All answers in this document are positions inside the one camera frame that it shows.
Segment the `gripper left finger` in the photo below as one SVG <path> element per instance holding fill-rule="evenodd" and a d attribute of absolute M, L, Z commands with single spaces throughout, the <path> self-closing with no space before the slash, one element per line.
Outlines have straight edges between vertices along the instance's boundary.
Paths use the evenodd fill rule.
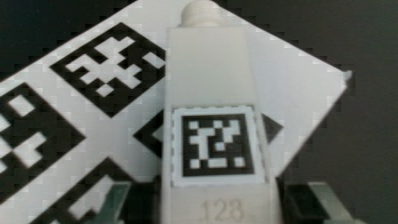
<path fill-rule="evenodd" d="M 156 224 L 154 184 L 117 182 L 97 214 L 83 224 Z"/>

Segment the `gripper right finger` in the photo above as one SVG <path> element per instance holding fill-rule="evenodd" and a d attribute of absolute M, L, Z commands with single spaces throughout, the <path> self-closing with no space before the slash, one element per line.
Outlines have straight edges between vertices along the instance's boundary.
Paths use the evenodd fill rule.
<path fill-rule="evenodd" d="M 325 182 L 284 184 L 280 198 L 284 224 L 367 224 L 351 216 Z"/>

